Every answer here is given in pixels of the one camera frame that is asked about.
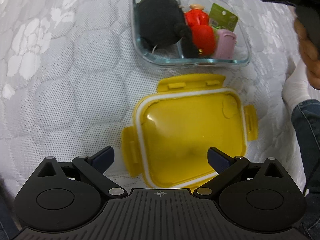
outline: white quilted mattress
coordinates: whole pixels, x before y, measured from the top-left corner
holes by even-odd
[[[0,180],[9,197],[44,157],[70,161],[107,145],[116,155],[109,178],[127,190],[145,187],[126,171],[121,131],[160,79],[191,72],[225,75],[225,86],[254,104],[259,139],[249,143],[247,157],[278,158],[303,187],[299,147],[281,98],[286,74],[300,59],[287,6],[229,0],[250,39],[248,66],[154,73],[134,51],[129,1],[0,0]]]

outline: green cardboard label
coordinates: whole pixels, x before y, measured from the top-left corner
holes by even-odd
[[[220,26],[223,29],[234,31],[238,22],[238,16],[214,3],[211,7],[209,17],[212,19],[213,27]]]

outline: red figurine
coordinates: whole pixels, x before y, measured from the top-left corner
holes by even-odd
[[[191,4],[190,9],[185,13],[185,18],[192,31],[193,43],[198,47],[200,56],[211,55],[216,49],[216,39],[209,26],[209,15],[203,11],[201,4]]]

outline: yellow plastic lid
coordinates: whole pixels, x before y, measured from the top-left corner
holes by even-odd
[[[258,136],[255,109],[223,88],[224,79],[215,74],[163,79],[157,94],[137,104],[133,126],[122,136],[131,176],[142,173],[150,187],[194,189],[216,175],[207,161],[210,147],[245,155],[247,140]]]

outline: white sock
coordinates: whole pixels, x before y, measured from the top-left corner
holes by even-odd
[[[301,60],[292,75],[285,81],[282,90],[282,98],[287,104],[290,113],[292,113],[297,104],[311,99],[308,93],[308,84],[306,65]]]

